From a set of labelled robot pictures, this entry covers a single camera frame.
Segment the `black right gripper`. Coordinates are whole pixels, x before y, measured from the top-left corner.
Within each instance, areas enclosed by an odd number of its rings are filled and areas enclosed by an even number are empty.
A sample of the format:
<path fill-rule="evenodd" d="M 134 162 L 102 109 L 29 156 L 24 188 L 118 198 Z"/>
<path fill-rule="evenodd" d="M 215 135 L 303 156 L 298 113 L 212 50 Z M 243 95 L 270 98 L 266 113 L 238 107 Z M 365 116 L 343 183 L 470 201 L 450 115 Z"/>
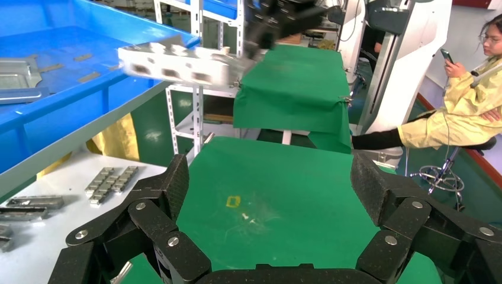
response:
<path fill-rule="evenodd" d="M 268 19 L 271 12 L 271 27 Z M 247 38 L 247 58 L 255 59 L 262 49 L 271 49 L 279 38 L 318 27 L 328 9 L 317 1 L 244 1 L 244 35 Z"/>

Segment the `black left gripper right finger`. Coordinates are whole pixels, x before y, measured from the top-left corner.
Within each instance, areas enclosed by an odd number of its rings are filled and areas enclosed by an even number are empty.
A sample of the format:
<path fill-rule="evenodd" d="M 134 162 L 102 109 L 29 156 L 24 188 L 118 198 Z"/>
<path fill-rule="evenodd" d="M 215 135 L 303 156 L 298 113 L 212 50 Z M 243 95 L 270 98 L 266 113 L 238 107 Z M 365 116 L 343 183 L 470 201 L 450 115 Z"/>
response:
<path fill-rule="evenodd" d="M 419 253 L 456 283 L 501 282 L 501 230 L 441 204 L 364 154 L 354 155 L 350 181 L 379 228 L 358 257 L 358 270 L 379 283 L 396 283 Z"/>

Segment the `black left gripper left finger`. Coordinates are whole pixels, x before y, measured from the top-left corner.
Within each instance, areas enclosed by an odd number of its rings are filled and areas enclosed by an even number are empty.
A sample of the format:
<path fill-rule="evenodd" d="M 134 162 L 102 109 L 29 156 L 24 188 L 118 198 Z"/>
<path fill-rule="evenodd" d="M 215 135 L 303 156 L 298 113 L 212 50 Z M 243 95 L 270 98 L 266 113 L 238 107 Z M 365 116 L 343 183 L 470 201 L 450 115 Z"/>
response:
<path fill-rule="evenodd" d="M 66 237 L 50 283 L 110 283 L 143 254 L 164 283 L 196 283 L 211 262 L 177 226 L 189 188 L 186 156 L 177 154 L 161 174 L 140 179 L 115 208 Z"/>

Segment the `person bare hand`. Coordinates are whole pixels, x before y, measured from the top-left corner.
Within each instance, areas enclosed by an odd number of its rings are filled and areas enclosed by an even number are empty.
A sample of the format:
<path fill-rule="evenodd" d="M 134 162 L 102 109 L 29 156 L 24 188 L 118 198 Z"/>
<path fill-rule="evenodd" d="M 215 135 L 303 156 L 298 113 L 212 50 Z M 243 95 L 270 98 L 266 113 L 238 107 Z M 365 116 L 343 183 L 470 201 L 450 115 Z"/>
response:
<path fill-rule="evenodd" d="M 445 60 L 445 72 L 449 78 L 458 78 L 465 74 L 466 68 L 461 63 L 452 63 L 449 60 Z"/>
<path fill-rule="evenodd" d="M 490 122 L 501 121 L 501 114 L 496 108 L 481 114 L 480 117 Z"/>

